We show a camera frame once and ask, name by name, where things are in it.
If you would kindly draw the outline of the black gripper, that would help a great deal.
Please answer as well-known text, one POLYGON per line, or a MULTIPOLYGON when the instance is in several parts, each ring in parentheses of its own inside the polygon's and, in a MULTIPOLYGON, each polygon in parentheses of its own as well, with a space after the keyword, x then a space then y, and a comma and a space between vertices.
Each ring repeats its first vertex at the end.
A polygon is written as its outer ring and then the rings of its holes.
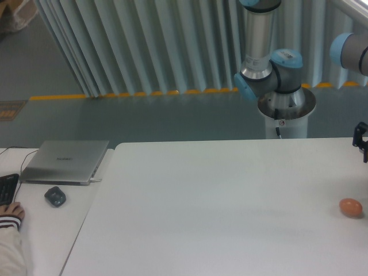
POLYGON ((352 145, 358 147, 363 152, 363 162, 368 161, 368 141, 364 141, 363 135, 367 132, 367 124, 359 122, 354 128, 354 135, 352 138, 352 145))

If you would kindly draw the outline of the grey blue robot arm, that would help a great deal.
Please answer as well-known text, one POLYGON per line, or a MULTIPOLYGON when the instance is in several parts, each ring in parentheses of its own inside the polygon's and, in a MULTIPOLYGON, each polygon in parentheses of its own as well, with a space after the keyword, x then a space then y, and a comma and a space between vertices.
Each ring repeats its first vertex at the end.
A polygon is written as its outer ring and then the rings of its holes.
MULTIPOLYGON (((306 138, 308 117, 316 107, 314 94, 302 87, 303 60, 293 49, 271 53, 274 14, 282 1, 239 1, 247 11, 246 56, 233 79, 239 93, 257 100, 265 121, 267 139, 306 138)), ((367 27, 367 4, 363 1, 332 1, 339 9, 367 27)), ((331 60, 341 68, 367 76, 367 34, 342 33, 329 49, 331 60)), ((367 163, 367 124, 354 128, 352 145, 367 163)))

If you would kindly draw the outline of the white sleeved forearm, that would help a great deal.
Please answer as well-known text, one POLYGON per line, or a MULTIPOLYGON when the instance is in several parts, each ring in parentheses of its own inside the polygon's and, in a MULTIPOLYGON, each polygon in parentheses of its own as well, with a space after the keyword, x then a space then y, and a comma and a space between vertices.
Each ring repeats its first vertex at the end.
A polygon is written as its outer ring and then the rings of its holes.
POLYGON ((20 226, 19 217, 1 215, 1 275, 27 275, 20 226))

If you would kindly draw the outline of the person's hand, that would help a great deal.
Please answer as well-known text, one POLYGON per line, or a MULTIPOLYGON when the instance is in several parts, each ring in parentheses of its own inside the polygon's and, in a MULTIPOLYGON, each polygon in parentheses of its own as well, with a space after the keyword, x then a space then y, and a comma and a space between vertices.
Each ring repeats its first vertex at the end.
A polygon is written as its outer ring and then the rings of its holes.
POLYGON ((20 202, 13 202, 9 205, 2 205, 0 207, 0 215, 1 217, 16 217, 22 221, 25 217, 25 210, 20 202))

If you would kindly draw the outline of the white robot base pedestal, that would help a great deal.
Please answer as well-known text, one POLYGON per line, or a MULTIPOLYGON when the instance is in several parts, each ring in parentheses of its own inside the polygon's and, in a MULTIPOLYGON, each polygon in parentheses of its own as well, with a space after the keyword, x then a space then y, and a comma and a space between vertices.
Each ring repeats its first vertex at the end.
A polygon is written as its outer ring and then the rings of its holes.
POLYGON ((267 139, 305 139, 308 118, 316 107, 316 97, 300 87, 290 94, 274 91, 258 99, 258 110, 264 118, 267 139))

